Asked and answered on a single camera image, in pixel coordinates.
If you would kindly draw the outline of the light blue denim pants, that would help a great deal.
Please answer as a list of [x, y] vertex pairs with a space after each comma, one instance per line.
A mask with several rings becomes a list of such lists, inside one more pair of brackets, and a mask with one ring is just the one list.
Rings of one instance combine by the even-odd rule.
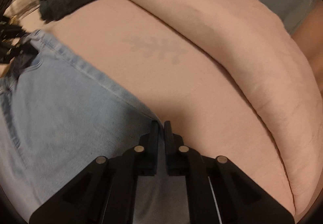
[[157, 115], [52, 34], [24, 41], [37, 55], [1, 78], [1, 188], [28, 221], [96, 157], [137, 145]]

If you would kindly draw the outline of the pink bed sheet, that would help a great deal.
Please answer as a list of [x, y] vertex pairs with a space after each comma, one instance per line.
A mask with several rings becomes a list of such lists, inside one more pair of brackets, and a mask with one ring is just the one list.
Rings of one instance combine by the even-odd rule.
[[294, 199], [278, 149], [234, 80], [215, 60], [129, 0], [97, 0], [42, 30], [133, 94], [203, 155], [228, 156], [289, 211]]

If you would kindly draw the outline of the pink duvet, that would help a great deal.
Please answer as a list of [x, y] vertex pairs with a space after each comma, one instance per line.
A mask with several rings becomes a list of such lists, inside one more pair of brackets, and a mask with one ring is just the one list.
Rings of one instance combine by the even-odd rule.
[[296, 214], [322, 187], [322, 98], [281, 20], [258, 0], [131, 0], [221, 64], [271, 132]]

